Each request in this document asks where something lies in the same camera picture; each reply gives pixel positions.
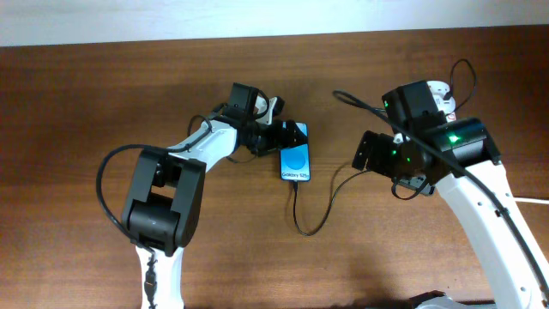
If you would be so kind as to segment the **blue Galaxy smartphone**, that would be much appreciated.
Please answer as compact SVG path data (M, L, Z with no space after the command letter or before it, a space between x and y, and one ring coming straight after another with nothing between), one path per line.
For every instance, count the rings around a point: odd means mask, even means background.
M281 179L308 182L311 179L309 143L280 151Z

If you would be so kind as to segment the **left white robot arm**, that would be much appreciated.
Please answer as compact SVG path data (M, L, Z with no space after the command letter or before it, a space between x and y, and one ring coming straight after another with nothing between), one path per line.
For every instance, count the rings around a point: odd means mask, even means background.
M234 83L227 103L202 118L199 129L169 148L144 148L121 222L136 246L142 270L142 307L182 308L184 248L196 231L206 173L246 147L254 156L307 143L292 120L281 121L280 97Z

